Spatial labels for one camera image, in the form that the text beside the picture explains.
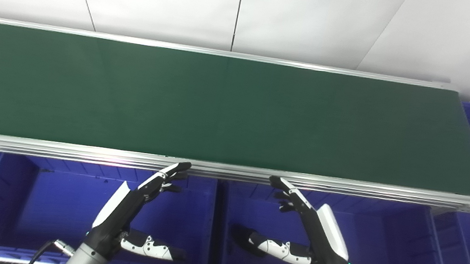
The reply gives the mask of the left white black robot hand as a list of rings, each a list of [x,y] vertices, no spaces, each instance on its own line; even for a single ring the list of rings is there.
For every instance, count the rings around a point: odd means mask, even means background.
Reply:
[[[137,231],[130,224],[142,207],[162,192],[180,192],[181,187],[175,186],[172,181],[185,179],[191,165],[191,162],[184,161],[167,166],[153,173],[134,189],[128,186],[128,182],[123,182],[100,210],[84,243],[106,258],[122,249],[164,261],[185,260],[184,250]]]

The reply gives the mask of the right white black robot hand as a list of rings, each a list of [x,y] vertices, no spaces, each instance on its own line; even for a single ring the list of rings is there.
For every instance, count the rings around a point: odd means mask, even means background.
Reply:
[[[248,245],[289,264],[350,264],[348,249],[331,207],[323,204],[315,208],[302,191],[282,177],[270,176],[270,183],[280,190],[279,210],[298,213],[309,246],[271,239],[254,230],[248,232]]]

